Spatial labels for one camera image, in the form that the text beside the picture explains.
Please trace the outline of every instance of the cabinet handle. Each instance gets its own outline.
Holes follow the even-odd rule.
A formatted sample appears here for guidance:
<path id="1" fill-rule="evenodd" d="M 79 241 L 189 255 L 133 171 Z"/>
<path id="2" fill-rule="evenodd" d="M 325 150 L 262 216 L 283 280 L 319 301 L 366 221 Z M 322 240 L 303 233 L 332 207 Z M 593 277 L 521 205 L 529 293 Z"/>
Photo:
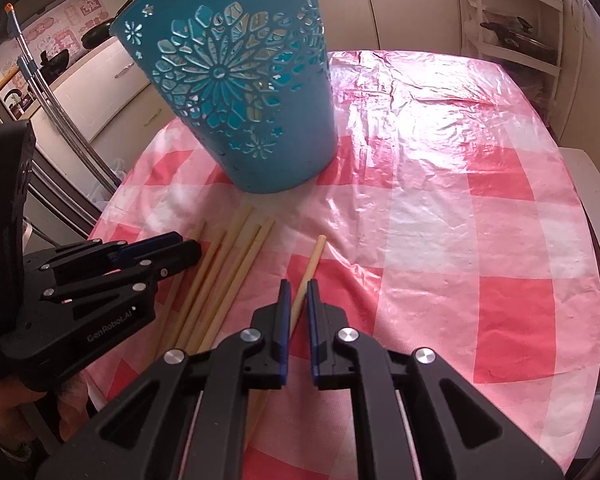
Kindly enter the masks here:
<path id="1" fill-rule="evenodd" d="M 154 115 L 151 116 L 151 119 L 149 119 L 147 122 L 145 122 L 142 126 L 148 126 L 151 121 L 153 121 L 158 115 L 160 115 L 160 112 L 162 111 L 162 108 L 160 108 Z"/>
<path id="2" fill-rule="evenodd" d="M 135 63 L 130 63 L 127 66 L 125 66 L 120 72 L 118 72 L 115 76 L 113 76 L 113 79 L 118 79 L 121 75 L 123 75 L 125 72 L 128 72 L 128 70 L 135 65 Z"/>

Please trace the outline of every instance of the wooden dowel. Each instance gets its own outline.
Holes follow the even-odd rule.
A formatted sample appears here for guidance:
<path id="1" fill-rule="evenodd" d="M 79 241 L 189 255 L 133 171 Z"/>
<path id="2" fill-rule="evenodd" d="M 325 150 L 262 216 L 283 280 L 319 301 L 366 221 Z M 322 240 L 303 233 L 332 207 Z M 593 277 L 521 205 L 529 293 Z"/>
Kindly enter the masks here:
<path id="1" fill-rule="evenodd" d="M 234 303 L 235 297 L 238 295 L 238 291 L 240 291 L 247 274 L 251 270 L 251 266 L 253 265 L 256 256 L 258 256 L 258 252 L 260 252 L 264 241 L 267 239 L 267 235 L 269 235 L 273 224 L 274 221 L 272 219 L 268 219 L 260 228 L 258 236 L 256 236 L 256 239 L 249 248 L 249 251 L 247 252 L 242 264 L 238 268 L 235 278 L 232 284 L 229 286 L 229 289 L 227 290 L 227 293 L 222 300 L 220 307 L 218 308 L 218 312 L 216 312 L 216 315 L 214 316 L 208 330 L 206 330 L 206 333 L 203 334 L 204 337 L 202 338 L 202 341 L 199 341 L 199 339 L 190 338 L 189 343 L 187 344 L 188 353 L 206 352 L 213 345 L 218 333 L 220 332 L 222 322 Z"/>
<path id="2" fill-rule="evenodd" d="M 17 65 L 12 66 L 9 71 L 4 75 L 2 79 L 0 79 L 0 91 L 7 86 L 7 83 L 11 81 L 16 74 L 20 71 L 20 67 Z"/>
<path id="3" fill-rule="evenodd" d="M 213 239 L 211 240 L 211 245 L 209 245 L 208 250 L 206 250 L 205 255 L 202 257 L 202 262 L 200 263 L 200 268 L 198 269 L 198 273 L 196 277 L 193 279 L 191 286 L 189 287 L 189 291 L 187 293 L 187 297 L 185 298 L 182 306 L 180 307 L 180 311 L 178 312 L 178 317 L 176 318 L 176 322 L 169 330 L 169 336 L 165 339 L 166 349 L 174 348 L 176 345 L 176 341 L 178 340 L 178 336 L 182 331 L 182 327 L 184 325 L 185 320 L 187 319 L 187 314 L 189 314 L 189 309 L 191 308 L 191 304 L 193 303 L 193 299 L 196 297 L 198 293 L 198 289 L 202 284 L 202 280 L 206 275 L 206 272 L 211 265 L 211 261 L 214 259 L 214 255 L 222 242 L 222 238 L 225 234 L 224 229 L 218 229 Z"/>
<path id="4" fill-rule="evenodd" d="M 304 275 L 302 276 L 302 280 L 300 281 L 298 293 L 294 298 L 294 302 L 291 304 L 289 339 L 296 328 L 298 319 L 300 319 L 300 313 L 302 312 L 302 304 L 304 302 L 304 295 L 306 294 L 307 285 L 314 278 L 315 269 L 318 266 L 318 262 L 320 262 L 326 242 L 326 236 L 320 235 L 318 237 L 318 240 L 314 246 L 314 251 L 309 258 L 309 263 L 307 264 L 306 269 L 304 270 Z M 262 412 L 264 412 L 264 408 L 267 405 L 268 393 L 269 392 L 266 390 L 251 390 L 249 392 L 249 404 L 247 407 L 247 430 L 244 437 L 245 448 L 249 445 L 251 437 L 253 436 L 253 433 L 258 425 L 258 420 L 260 420 L 260 416 L 262 415 Z"/>
<path id="5" fill-rule="evenodd" d="M 236 211 L 236 213 L 234 214 L 234 218 L 231 220 L 229 229 L 227 230 L 226 235 L 222 240 L 222 246 L 218 251 L 218 256 L 216 256 L 216 259 L 211 265 L 211 268 L 209 269 L 209 272 L 205 277 L 202 287 L 200 288 L 200 291 L 196 296 L 193 306 L 190 308 L 189 313 L 187 314 L 187 319 L 184 322 L 184 325 L 182 326 L 182 330 L 180 330 L 180 335 L 176 340 L 177 348 L 184 348 L 186 346 L 187 341 L 189 340 L 189 336 L 191 335 L 191 331 L 193 330 L 193 327 L 196 324 L 196 321 L 198 320 L 198 316 L 200 315 L 200 310 L 205 304 L 206 298 L 208 297 L 209 292 L 214 286 L 216 278 L 220 273 L 220 269 L 222 269 L 222 266 L 224 265 L 224 262 L 227 256 L 229 255 L 231 248 L 234 246 L 235 241 L 237 240 L 238 235 L 240 234 L 240 231 L 242 231 L 242 228 L 244 227 L 247 218 L 251 214 L 251 211 L 253 211 L 253 206 L 251 206 L 250 204 L 243 204 L 238 208 L 238 211 Z"/>
<path id="6" fill-rule="evenodd" d="M 202 342 L 206 331 L 209 329 L 211 322 L 214 320 L 214 317 L 216 316 L 216 313 L 218 312 L 218 309 L 220 308 L 224 297 L 229 291 L 229 287 L 234 282 L 238 270 L 240 269 L 240 266 L 242 265 L 244 259 L 247 257 L 251 246 L 253 245 L 256 237 L 258 236 L 258 233 L 260 232 L 260 229 L 261 227 L 259 225 L 254 225 L 251 231 L 249 232 L 248 239 L 240 249 L 240 252 L 238 253 L 231 267 L 227 271 L 227 274 L 224 277 L 224 282 L 222 282 L 220 289 L 216 292 L 213 300 L 209 303 L 208 307 L 202 312 L 202 315 L 196 323 L 194 329 L 191 333 L 189 333 L 185 344 L 188 344 L 189 340 L 195 341 L 197 342 L 197 344 L 200 344 L 200 342 Z"/>
<path id="7" fill-rule="evenodd" d="M 205 221 L 201 220 L 189 231 L 187 234 L 187 238 L 189 240 L 198 240 L 202 231 L 205 228 Z M 154 350 L 154 359 L 157 359 L 162 354 L 164 354 L 169 348 L 167 348 L 167 338 L 169 336 L 169 332 L 165 331 L 167 320 L 171 314 L 171 307 L 173 307 L 173 302 L 175 301 L 178 292 L 180 291 L 180 285 L 182 284 L 182 279 L 187 271 L 183 270 L 180 274 L 174 277 L 171 282 L 171 288 L 169 289 L 169 293 L 167 295 L 167 300 L 164 302 L 164 308 L 162 310 L 162 315 L 158 318 L 158 325 L 156 327 L 155 333 L 157 335 L 156 341 L 158 342 L 155 345 Z"/>

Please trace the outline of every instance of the metal bolt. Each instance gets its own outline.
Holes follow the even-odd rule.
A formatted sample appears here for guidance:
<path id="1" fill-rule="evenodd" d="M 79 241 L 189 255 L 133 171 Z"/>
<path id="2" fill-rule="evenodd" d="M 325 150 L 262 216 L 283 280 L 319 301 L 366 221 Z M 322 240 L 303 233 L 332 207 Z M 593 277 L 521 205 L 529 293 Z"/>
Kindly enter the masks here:
<path id="1" fill-rule="evenodd" d="M 181 363 L 184 361 L 184 352 L 182 350 L 178 350 L 177 348 L 167 350 L 164 353 L 164 361 L 170 365 Z"/>
<path id="2" fill-rule="evenodd" d="M 242 332 L 240 332 L 240 339 L 246 343 L 255 343 L 261 337 L 262 334 L 257 328 L 245 328 Z"/>
<path id="3" fill-rule="evenodd" d="M 360 337 L 360 332 L 355 328 L 347 326 L 338 330 L 338 338 L 345 343 L 351 343 Z"/>
<path id="4" fill-rule="evenodd" d="M 418 348 L 415 355 L 416 361 L 424 365 L 430 365 L 436 360 L 436 353 L 431 348 Z"/>

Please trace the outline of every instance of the plastic tablecloth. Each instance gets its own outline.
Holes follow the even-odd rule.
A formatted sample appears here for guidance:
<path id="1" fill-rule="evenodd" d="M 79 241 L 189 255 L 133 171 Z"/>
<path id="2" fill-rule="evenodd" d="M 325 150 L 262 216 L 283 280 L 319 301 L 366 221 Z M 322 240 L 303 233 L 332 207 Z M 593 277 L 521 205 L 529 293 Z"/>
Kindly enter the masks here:
<path id="1" fill-rule="evenodd" d="M 240 192 L 174 120 L 92 237 L 184 235 L 199 219 L 227 224 L 241 202 L 255 206 L 254 221 L 273 216 L 217 343 L 275 301 L 281 278 L 297 290 L 315 239 L 326 234 L 316 273 L 323 301 L 389 349 L 433 348 L 567 469 L 600 366 L 600 280 L 556 144 L 496 64 L 336 52 L 330 65 L 340 137 L 317 178 L 274 195 Z M 170 323 L 168 288 L 165 280 L 156 309 Z M 92 395 L 104 402 L 124 389 L 155 337 L 152 323 L 91 365 Z M 301 317 L 288 385 L 269 396 L 244 478 L 357 478 L 349 393 L 314 389 L 307 339 Z"/>

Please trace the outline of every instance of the teal basket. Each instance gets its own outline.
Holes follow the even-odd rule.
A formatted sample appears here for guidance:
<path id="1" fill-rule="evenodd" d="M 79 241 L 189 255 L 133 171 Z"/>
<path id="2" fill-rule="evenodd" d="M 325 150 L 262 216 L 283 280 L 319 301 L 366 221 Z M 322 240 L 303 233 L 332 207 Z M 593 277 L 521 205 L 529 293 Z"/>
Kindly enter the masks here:
<path id="1" fill-rule="evenodd" d="M 135 0 L 111 31 L 240 189 L 295 187 L 334 157 L 317 0 Z"/>

